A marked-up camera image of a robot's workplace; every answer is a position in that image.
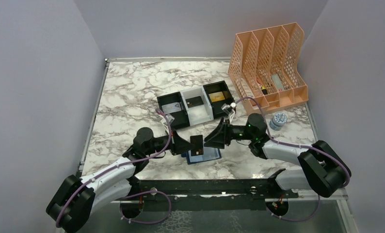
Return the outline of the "navy blue card holder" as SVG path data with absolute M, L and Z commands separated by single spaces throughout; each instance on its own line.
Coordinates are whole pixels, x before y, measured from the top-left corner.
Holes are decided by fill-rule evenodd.
M 202 155 L 192 156 L 191 151 L 188 151 L 181 154 L 181 157 L 186 158 L 187 164 L 189 165 L 206 162 L 206 161 L 217 160 L 222 157 L 221 151 L 219 149 L 204 147 L 203 150 L 204 150 L 204 153 Z

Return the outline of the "silver credit card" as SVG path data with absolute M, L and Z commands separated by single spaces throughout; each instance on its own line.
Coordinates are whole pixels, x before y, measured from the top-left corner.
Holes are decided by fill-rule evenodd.
M 182 105 L 180 102 L 173 102 L 169 104 L 162 105 L 162 111 L 167 115 L 171 113 L 176 113 L 182 111 Z

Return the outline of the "black white three-compartment tray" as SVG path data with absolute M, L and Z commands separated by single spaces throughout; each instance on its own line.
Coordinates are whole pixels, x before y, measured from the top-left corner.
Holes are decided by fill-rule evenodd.
M 171 120 L 173 130 L 203 124 L 227 116 L 222 106 L 234 102 L 224 81 L 184 89 L 157 97 L 159 108 Z

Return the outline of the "orange plastic file organizer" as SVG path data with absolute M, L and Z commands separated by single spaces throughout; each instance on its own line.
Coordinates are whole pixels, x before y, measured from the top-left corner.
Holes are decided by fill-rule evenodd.
M 307 103 L 308 86 L 297 70 L 304 36 L 296 22 L 235 35 L 228 75 L 247 114 L 267 114 Z M 273 74 L 279 75 L 284 91 L 277 91 Z M 267 95 L 261 86 L 268 90 Z

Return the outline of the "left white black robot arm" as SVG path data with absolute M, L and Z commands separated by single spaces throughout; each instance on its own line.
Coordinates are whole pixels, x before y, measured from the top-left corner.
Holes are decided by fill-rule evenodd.
M 46 207 L 46 213 L 55 220 L 57 228 L 75 233 L 100 207 L 127 197 L 133 187 L 130 180 L 150 159 L 167 150 L 178 155 L 192 149 L 194 145 L 175 131 L 155 137 L 150 128 L 140 128 L 133 144 L 117 161 L 91 175 L 65 178 Z

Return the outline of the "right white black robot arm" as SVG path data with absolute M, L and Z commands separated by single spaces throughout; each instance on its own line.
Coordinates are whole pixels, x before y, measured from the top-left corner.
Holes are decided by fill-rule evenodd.
M 245 125 L 233 125 L 228 119 L 204 139 L 205 147 L 224 149 L 233 140 L 248 140 L 250 152 L 265 160 L 275 159 L 300 166 L 297 170 L 283 170 L 272 176 L 274 188 L 279 190 L 313 190 L 328 198 L 345 187 L 351 171 L 335 151 L 322 140 L 312 145 L 291 144 L 278 141 L 269 135 L 261 114 L 250 114 Z

